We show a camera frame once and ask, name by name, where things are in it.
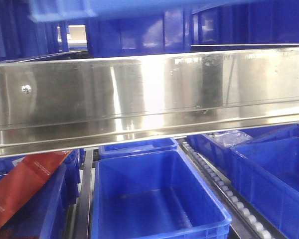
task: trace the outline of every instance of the blue plastic bin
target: blue plastic bin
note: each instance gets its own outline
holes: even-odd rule
[[[12,0],[0,0],[0,60],[18,58],[20,45]]]
[[[22,58],[59,52],[58,23],[33,22],[29,18],[29,4],[22,0],[14,0],[13,8]]]
[[[192,42],[299,43],[299,0],[264,0],[195,10]]]
[[[291,137],[299,137],[299,124],[293,124],[291,126],[283,127],[281,129],[265,133],[250,140],[248,143],[262,143]]]
[[[23,159],[24,156],[0,158],[0,175],[9,173]]]
[[[236,190],[287,238],[299,239],[299,138],[232,151]]]
[[[80,164],[84,163],[85,161],[85,150],[80,148]]]
[[[0,230],[11,238],[61,239],[66,223],[68,202],[65,183],[65,165],[52,175]]]
[[[86,20],[88,50],[93,57],[189,52],[191,11],[176,9],[157,14]]]
[[[0,176],[9,173],[24,159],[24,156],[0,158]],[[79,150],[73,150],[69,156],[64,160],[63,164],[66,166],[65,181],[67,188],[67,197],[70,204],[76,203],[76,198],[79,196],[78,183],[80,178],[80,162]]]
[[[152,139],[130,143],[118,143],[99,147],[101,159],[122,157],[131,154],[177,149],[178,143],[173,138]]]
[[[36,21],[58,21],[87,17],[139,17],[177,7],[208,9],[248,1],[252,0],[30,0],[30,6],[31,16]]]
[[[253,138],[260,137],[271,131],[287,127],[286,125],[247,128],[240,131],[250,135]],[[209,159],[213,165],[225,174],[229,179],[232,179],[233,163],[230,158],[230,148],[224,147],[209,137],[208,134],[196,134],[187,136],[188,143],[199,153]]]
[[[70,204],[75,204],[76,198],[79,196],[78,183],[81,182],[79,156],[79,150],[76,149],[64,161],[66,166],[65,181]]]
[[[96,164],[92,238],[225,239],[231,217],[183,152]]]

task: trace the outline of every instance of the red packaging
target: red packaging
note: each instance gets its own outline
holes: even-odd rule
[[[71,151],[28,155],[0,181],[0,228],[39,191]]]

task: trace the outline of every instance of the metal rail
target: metal rail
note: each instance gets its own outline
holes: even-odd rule
[[[299,122],[299,47],[0,64],[0,157]]]

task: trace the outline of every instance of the stainless steel shelf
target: stainless steel shelf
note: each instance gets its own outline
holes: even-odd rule
[[[0,64],[0,157],[299,121],[299,47]]]

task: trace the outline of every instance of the clear plastic bag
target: clear plastic bag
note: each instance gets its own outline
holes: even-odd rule
[[[214,138],[214,140],[224,147],[231,147],[239,143],[245,142],[252,139],[252,137],[239,130],[231,130],[225,132],[209,133],[209,137]]]

